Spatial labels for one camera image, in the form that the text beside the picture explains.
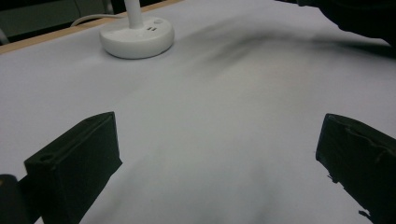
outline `white desk pad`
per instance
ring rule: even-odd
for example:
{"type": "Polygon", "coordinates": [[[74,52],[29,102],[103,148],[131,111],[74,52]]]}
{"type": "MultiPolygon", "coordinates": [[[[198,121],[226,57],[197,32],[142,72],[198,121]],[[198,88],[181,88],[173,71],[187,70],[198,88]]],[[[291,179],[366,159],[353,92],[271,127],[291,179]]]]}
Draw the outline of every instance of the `white desk pad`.
{"type": "Polygon", "coordinates": [[[315,160],[326,113],[396,137],[396,61],[317,8],[185,0],[174,46],[128,61],[99,28],[0,55],[0,171],[115,111],[124,164],[82,223],[368,224],[315,160]]]}

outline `white cable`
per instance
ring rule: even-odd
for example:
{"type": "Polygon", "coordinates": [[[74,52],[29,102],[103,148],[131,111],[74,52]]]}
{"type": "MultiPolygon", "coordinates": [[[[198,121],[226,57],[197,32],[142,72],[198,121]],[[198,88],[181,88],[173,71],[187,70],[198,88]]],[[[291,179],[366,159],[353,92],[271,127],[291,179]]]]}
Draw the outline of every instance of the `white cable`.
{"type": "Polygon", "coordinates": [[[7,38],[6,34],[4,34],[2,29],[0,29],[0,42],[2,45],[9,44],[8,38],[7,38]]]}
{"type": "Polygon", "coordinates": [[[109,14],[96,14],[96,15],[90,15],[90,16],[85,16],[81,17],[78,20],[74,21],[70,27],[76,26],[79,23],[82,23],[83,21],[88,21],[92,19],[102,19],[102,18],[115,18],[115,19],[121,19],[124,18],[124,16],[118,16],[118,15],[109,15],[109,14]]]}

